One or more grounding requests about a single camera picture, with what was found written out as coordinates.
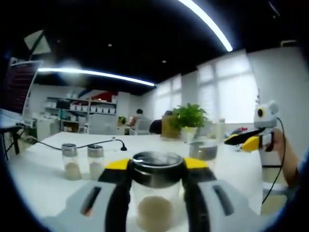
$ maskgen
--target green plant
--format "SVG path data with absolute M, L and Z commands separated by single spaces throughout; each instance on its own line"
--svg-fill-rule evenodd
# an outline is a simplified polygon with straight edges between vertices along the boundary
M 122 123 L 122 124 L 126 124 L 126 117 L 124 116 L 119 116 L 119 121 Z
M 206 111 L 199 107 L 198 104 L 188 103 L 186 106 L 178 106 L 173 109 L 173 115 L 177 115 L 171 119 L 171 126 L 176 129 L 183 127 L 204 127 L 208 120 Z

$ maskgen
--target small white robot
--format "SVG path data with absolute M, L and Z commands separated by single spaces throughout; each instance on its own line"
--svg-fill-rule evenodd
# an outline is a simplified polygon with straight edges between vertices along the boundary
M 271 151 L 278 111 L 278 105 L 274 101 L 257 105 L 254 113 L 254 129 L 231 134 L 224 143 L 247 152 L 264 148 L 265 151 Z

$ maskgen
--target window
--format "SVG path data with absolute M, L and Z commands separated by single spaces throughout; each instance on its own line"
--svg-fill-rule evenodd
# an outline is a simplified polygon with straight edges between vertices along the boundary
M 157 87 L 154 104 L 154 119 L 161 119 L 167 110 L 182 104 L 182 79 L 177 75 Z
M 198 102 L 217 122 L 252 123 L 258 90 L 245 52 L 235 52 L 198 68 Z

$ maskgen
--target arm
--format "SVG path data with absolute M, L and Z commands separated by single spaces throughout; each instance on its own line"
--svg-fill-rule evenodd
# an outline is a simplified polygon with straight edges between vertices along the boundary
M 130 121 L 129 126 L 130 126 L 130 127 L 133 127 L 133 126 L 135 125 L 135 122 L 136 122 L 136 118 L 133 117 L 132 120 Z
M 298 183 L 297 165 L 299 158 L 295 154 L 287 138 L 285 138 L 285 156 L 282 167 L 284 178 L 290 187 L 294 187 Z M 283 133 L 279 129 L 274 130 L 274 150 L 277 151 L 280 161 L 283 160 L 284 142 Z

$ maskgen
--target small glass jar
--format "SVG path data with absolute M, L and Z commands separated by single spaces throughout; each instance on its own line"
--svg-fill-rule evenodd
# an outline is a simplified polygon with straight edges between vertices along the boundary
M 141 152 L 132 159 L 132 193 L 137 225 L 145 231 L 167 231 L 179 198 L 183 158 L 174 154 Z
M 82 178 L 81 171 L 78 166 L 77 148 L 75 144 L 63 144 L 62 159 L 65 169 L 65 177 L 68 180 L 79 180 Z
M 88 146 L 88 162 L 90 177 L 92 180 L 98 180 L 104 169 L 103 147 L 99 145 Z

